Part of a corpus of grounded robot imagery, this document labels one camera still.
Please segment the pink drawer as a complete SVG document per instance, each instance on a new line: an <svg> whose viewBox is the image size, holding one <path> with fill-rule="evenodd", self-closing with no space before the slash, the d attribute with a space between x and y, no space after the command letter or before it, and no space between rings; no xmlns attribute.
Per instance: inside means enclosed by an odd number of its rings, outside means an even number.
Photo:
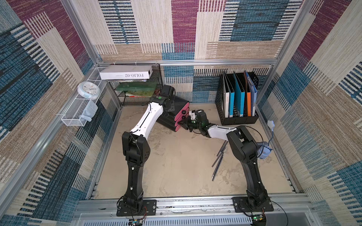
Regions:
<svg viewBox="0 0 362 226"><path fill-rule="evenodd" d="M187 115L189 112L189 102L185 103L176 103L175 104L175 111L174 111L174 121L178 121L179 118Z"/></svg>
<svg viewBox="0 0 362 226"><path fill-rule="evenodd" d="M177 121L177 122L175 123L175 132L177 132L177 131L180 129L180 127L181 127L181 125L179 124L179 122L180 122L180 121Z"/></svg>
<svg viewBox="0 0 362 226"><path fill-rule="evenodd" d="M189 108L187 108L186 110L181 110L175 118L175 123L177 121L180 121L182 119L182 116L188 116L189 115Z"/></svg>

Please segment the black pink drawer unit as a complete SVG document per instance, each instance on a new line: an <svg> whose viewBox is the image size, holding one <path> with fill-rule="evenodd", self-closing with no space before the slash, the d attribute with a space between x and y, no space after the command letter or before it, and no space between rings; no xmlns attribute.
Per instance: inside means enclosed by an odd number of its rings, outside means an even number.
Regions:
<svg viewBox="0 0 362 226"><path fill-rule="evenodd" d="M179 122L189 115L189 101L174 96L171 98L170 108L162 113L156 122L177 132L181 125Z"/></svg>

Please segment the pink bottom drawer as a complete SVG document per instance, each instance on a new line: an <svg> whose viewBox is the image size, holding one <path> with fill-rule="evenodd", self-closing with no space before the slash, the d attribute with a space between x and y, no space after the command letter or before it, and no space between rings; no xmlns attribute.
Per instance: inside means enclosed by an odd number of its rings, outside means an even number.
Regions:
<svg viewBox="0 0 362 226"><path fill-rule="evenodd" d="M181 127L181 125L179 124L179 122L180 122L180 121L177 121L177 122L175 123L175 132L177 132L177 131L180 129L180 127Z"/></svg>

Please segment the pink top drawer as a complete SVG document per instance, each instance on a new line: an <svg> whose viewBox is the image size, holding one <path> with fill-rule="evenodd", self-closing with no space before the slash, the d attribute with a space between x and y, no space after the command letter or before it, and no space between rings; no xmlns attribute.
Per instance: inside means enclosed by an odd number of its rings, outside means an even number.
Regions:
<svg viewBox="0 0 362 226"><path fill-rule="evenodd" d="M178 121L179 118L187 115L189 112L189 102L185 103L176 103L175 104L175 111L174 111L174 121Z"/></svg>

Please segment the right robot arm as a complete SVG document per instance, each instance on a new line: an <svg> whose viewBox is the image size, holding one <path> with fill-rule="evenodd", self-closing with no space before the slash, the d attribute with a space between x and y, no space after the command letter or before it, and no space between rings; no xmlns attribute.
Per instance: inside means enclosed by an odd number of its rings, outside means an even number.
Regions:
<svg viewBox="0 0 362 226"><path fill-rule="evenodd" d="M210 123L203 110L193 111L191 116L183 118L178 124L191 132L198 130L205 137L228 141L233 155L242 165L247 182L247 195L232 199L236 212L252 213L274 210L262 183L257 164L257 151L260 146L246 126L230 128Z"/></svg>

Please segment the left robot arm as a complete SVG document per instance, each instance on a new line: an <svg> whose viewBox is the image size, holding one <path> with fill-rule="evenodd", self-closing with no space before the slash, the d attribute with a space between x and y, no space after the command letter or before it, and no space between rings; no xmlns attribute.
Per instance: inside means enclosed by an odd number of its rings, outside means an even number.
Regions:
<svg viewBox="0 0 362 226"><path fill-rule="evenodd" d="M117 216L123 215L125 211L129 215L134 215L144 210L142 177L143 167L150 156L148 137L157 119L170 108L174 93L174 87L164 85L159 94L154 94L150 98L145 113L134 128L122 135L128 181L127 190L117 204Z"/></svg>

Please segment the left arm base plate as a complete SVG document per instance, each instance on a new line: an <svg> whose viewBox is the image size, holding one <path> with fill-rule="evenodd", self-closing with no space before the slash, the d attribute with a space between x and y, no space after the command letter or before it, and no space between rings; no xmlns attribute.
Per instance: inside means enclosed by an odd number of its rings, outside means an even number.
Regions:
<svg viewBox="0 0 362 226"><path fill-rule="evenodd" d="M137 200L136 202L124 201L121 199L117 203L117 217L131 216L154 216L157 209L157 200L146 199Z"/></svg>

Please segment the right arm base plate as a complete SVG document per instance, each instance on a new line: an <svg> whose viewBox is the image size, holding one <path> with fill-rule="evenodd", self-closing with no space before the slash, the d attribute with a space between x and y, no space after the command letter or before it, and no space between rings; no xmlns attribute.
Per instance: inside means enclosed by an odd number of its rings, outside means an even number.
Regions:
<svg viewBox="0 0 362 226"><path fill-rule="evenodd" d="M232 197L233 206L236 213L243 212L270 212L274 211L274 207L269 197Z"/></svg>

